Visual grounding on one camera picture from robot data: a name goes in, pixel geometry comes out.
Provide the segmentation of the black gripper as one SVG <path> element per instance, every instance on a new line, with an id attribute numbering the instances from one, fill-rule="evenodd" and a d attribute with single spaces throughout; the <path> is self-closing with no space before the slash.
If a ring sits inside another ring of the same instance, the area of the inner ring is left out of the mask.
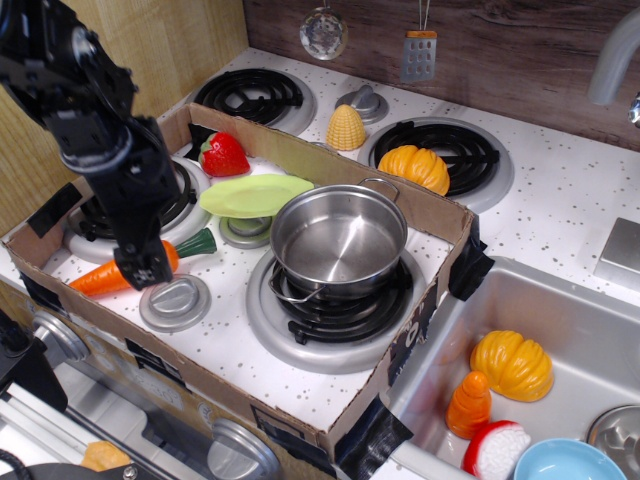
<path id="1" fill-rule="evenodd" d="M 180 190 L 156 119 L 61 115 L 59 144 L 63 162 L 87 180 L 111 222 L 126 283 L 140 291 L 169 282 L 171 245 L 160 240 L 160 213 Z"/>

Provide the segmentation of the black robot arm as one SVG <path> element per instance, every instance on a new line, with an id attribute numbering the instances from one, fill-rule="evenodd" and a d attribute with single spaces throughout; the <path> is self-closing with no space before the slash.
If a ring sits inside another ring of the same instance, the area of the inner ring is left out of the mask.
<path id="1" fill-rule="evenodd" d="M 132 113 L 130 71 L 64 3 L 4 1 L 1 85 L 89 184 L 111 223 L 124 279 L 137 290 L 171 280 L 161 212 L 180 188 L 156 120 Z"/>

